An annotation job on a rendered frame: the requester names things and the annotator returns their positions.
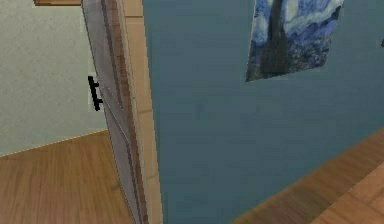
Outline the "grey room door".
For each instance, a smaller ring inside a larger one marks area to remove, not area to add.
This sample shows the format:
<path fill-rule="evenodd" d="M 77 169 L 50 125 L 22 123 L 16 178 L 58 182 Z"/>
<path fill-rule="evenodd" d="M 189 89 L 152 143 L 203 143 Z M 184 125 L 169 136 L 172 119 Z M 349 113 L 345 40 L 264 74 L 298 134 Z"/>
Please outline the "grey room door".
<path fill-rule="evenodd" d="M 81 0 L 119 184 L 134 224 L 149 224 L 117 0 Z"/>

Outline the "blue swirly night painting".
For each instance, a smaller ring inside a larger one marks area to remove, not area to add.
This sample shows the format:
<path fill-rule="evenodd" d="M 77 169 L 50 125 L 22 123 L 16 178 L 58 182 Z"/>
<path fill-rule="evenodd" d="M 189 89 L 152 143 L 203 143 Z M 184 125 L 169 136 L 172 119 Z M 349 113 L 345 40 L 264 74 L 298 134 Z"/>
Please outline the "blue swirly night painting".
<path fill-rule="evenodd" d="M 255 0 L 248 82 L 323 66 L 344 0 Z"/>

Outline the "light wooden door frame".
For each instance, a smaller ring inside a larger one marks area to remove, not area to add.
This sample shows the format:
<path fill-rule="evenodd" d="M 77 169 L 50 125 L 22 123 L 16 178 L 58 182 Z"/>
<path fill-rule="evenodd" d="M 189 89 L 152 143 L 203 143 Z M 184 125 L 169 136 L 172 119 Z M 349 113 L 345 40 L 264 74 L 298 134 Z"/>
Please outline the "light wooden door frame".
<path fill-rule="evenodd" d="M 81 0 L 32 0 L 36 6 L 81 6 Z M 149 224 L 164 224 L 143 0 L 117 0 L 133 122 Z"/>

